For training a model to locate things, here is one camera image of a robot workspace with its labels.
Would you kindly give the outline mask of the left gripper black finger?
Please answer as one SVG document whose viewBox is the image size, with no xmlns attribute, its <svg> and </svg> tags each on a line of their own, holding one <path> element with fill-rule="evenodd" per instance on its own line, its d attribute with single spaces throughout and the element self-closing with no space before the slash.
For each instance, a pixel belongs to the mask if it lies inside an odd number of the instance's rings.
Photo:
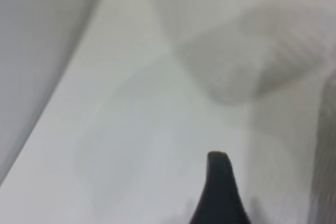
<svg viewBox="0 0 336 224">
<path fill-rule="evenodd" d="M 226 153 L 207 154 L 205 185 L 190 223 L 250 223 Z"/>
</svg>

